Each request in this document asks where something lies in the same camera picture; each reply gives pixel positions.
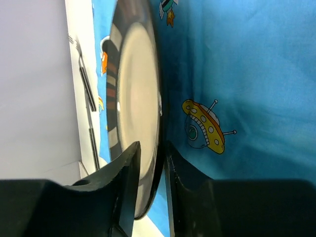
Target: ufo antenna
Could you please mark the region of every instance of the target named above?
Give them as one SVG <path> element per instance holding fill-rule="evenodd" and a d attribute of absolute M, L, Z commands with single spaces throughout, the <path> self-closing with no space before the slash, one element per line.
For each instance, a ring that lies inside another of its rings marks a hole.
<path fill-rule="evenodd" d="M 231 132 L 223 132 L 223 135 L 225 136 L 225 135 L 236 134 L 236 133 L 237 133 L 237 131 L 233 130 Z"/>
<path fill-rule="evenodd" d="M 218 100 L 214 100 L 214 102 L 213 102 L 213 104 L 211 105 L 211 107 L 208 108 L 207 113 L 209 113 L 217 103 L 218 103 Z"/>

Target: fork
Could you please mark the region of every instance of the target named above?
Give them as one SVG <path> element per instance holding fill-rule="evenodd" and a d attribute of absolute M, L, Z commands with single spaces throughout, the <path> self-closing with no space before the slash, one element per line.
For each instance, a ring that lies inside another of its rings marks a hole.
<path fill-rule="evenodd" d="M 84 66 L 84 62 L 83 62 L 83 58 L 82 58 L 82 51 L 81 51 L 81 47 L 79 44 L 79 40 L 71 37 L 71 35 L 68 35 L 68 41 L 77 49 L 77 51 L 79 53 L 79 71 L 80 71 L 81 79 L 82 79 L 82 82 L 84 85 L 84 89 L 85 89 L 87 96 L 88 96 L 88 101 L 89 101 L 89 105 L 91 107 L 91 110 L 93 112 L 95 112 L 95 111 L 97 111 L 97 107 L 94 103 L 92 89 L 91 89 L 91 86 L 89 83 L 89 78 L 87 75 L 86 68 Z"/>

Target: cartoon rocket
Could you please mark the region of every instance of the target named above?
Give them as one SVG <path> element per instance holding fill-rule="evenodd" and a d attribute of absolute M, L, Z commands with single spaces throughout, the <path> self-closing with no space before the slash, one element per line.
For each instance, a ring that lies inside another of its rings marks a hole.
<path fill-rule="evenodd" d="M 99 113 L 101 113 L 104 110 L 103 100 L 99 96 Z"/>
<path fill-rule="evenodd" d="M 159 13 L 162 20 L 164 13 L 167 14 L 167 25 L 173 27 L 174 13 L 172 10 L 173 3 L 178 4 L 178 0 L 160 0 Z"/>
<path fill-rule="evenodd" d="M 106 36 L 100 42 L 101 76 L 107 72 L 107 64 L 108 64 L 107 42 L 109 39 L 110 39 L 110 36 Z"/>

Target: plate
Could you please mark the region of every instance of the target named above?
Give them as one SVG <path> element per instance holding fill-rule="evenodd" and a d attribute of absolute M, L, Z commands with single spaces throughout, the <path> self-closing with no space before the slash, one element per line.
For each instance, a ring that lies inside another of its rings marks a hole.
<path fill-rule="evenodd" d="M 147 0 L 118 0 L 107 59 L 107 123 L 111 160 L 134 141 L 141 144 L 135 218 L 148 211 L 160 181 L 163 156 L 161 80 L 157 44 Z"/>

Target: cartoon print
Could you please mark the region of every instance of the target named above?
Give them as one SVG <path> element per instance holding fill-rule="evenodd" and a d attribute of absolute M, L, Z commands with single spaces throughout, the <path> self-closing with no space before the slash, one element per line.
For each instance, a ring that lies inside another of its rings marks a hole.
<path fill-rule="evenodd" d="M 108 64 L 108 54 L 107 52 L 107 41 L 110 39 L 110 36 L 104 37 L 100 42 L 101 47 L 101 76 L 103 76 L 107 72 L 107 64 Z"/>
<path fill-rule="evenodd" d="M 101 113 L 103 110 L 104 110 L 103 100 L 102 100 L 102 98 L 99 96 L 99 113 Z"/>
<path fill-rule="evenodd" d="M 173 3 L 178 5 L 178 0 L 160 0 L 159 5 L 159 14 L 161 20 L 163 19 L 164 13 L 167 14 L 167 25 L 170 25 L 173 27 L 173 19 L 175 18 L 175 15 L 172 10 Z"/>
<path fill-rule="evenodd" d="M 224 136 L 237 132 L 222 132 L 219 120 L 212 111 L 217 103 L 218 101 L 214 100 L 208 108 L 193 100 L 186 100 L 182 109 L 187 114 L 185 130 L 189 145 L 193 148 L 208 147 L 217 154 L 222 154 L 225 150 Z"/>

